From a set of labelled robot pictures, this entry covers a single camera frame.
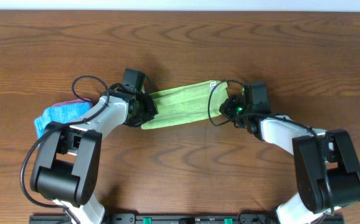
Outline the green microfiber cloth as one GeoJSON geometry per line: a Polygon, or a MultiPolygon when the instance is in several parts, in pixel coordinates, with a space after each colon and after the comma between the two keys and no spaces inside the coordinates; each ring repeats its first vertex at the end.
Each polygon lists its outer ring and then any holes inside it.
{"type": "Polygon", "coordinates": [[[158,129],[192,123],[220,115],[219,108],[229,98],[227,84],[209,80],[151,94],[158,114],[141,125],[142,129],[158,129]]]}

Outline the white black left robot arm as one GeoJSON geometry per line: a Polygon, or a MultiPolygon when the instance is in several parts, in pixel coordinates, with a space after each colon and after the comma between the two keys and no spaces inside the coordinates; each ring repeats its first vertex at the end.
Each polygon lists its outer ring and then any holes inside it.
{"type": "Polygon", "coordinates": [[[50,122],[32,147],[37,155],[31,190],[51,200],[52,208],[63,209],[72,223],[109,223],[94,194],[102,141],[117,126],[140,127],[157,113],[149,94],[110,90],[79,118],[50,122]]]}

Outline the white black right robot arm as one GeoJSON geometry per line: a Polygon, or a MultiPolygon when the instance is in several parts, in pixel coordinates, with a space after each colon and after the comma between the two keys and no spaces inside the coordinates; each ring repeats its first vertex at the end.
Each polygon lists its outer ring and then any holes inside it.
{"type": "Polygon", "coordinates": [[[306,126],[273,114],[269,102],[225,100],[219,111],[237,128],[293,155],[297,193],[267,223],[323,223],[360,202],[360,162],[349,133],[306,126]]]}

